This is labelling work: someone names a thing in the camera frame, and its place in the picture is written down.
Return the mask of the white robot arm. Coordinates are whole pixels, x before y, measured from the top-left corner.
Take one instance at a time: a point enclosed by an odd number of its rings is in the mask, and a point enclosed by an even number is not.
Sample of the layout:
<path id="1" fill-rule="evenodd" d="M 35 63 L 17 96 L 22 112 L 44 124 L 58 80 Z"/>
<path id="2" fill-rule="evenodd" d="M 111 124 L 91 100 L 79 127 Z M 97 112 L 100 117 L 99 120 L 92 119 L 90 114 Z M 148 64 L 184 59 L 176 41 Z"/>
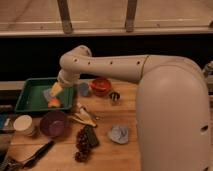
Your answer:
<path id="1" fill-rule="evenodd" d="M 132 82 L 141 171 L 210 171 L 211 112 L 200 67 L 186 57 L 94 57 L 80 45 L 60 57 L 53 96 L 81 74 Z"/>

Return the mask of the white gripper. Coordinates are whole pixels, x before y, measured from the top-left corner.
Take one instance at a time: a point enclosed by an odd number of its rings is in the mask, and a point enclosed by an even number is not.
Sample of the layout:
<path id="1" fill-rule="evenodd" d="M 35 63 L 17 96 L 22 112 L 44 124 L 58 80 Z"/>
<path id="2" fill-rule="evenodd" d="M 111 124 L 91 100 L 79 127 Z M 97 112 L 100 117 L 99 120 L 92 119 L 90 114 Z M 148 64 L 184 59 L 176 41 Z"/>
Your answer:
<path id="1" fill-rule="evenodd" d="M 50 96 L 56 97 L 63 90 L 63 88 L 74 86 L 79 78 L 79 74 L 70 73 L 61 69 L 57 77 L 59 83 L 55 82 L 53 84 L 52 88 L 50 89 Z"/>

